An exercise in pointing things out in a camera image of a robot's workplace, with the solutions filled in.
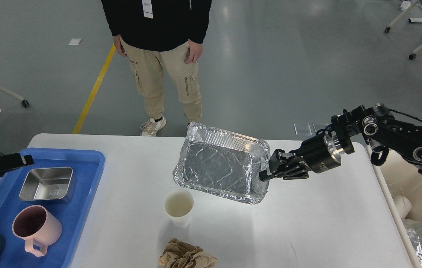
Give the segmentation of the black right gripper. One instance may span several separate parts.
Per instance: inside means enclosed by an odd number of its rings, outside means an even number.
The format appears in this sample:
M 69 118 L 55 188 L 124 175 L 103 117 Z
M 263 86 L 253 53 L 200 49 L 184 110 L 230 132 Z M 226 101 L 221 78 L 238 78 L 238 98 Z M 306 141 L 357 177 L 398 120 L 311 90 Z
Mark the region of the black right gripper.
M 268 168 L 260 171 L 260 181 L 304 179 L 309 171 L 322 173 L 337 168 L 341 165 L 340 152 L 333 137 L 320 133 L 302 142 L 299 149 L 276 149 L 268 160 Z

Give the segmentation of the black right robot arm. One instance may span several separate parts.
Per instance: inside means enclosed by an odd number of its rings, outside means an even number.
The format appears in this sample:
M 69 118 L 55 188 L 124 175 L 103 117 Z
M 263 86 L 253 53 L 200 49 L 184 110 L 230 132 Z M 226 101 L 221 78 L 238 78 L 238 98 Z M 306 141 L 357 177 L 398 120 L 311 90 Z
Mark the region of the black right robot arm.
M 396 120 L 393 112 L 381 104 L 343 110 L 299 148 L 288 152 L 276 149 L 268 160 L 268 168 L 260 172 L 260 180 L 304 179 L 309 172 L 339 167 L 342 154 L 354 153 L 351 137 L 359 134 L 371 148 L 370 161 L 374 166 L 382 166 L 393 150 L 422 174 L 422 127 Z

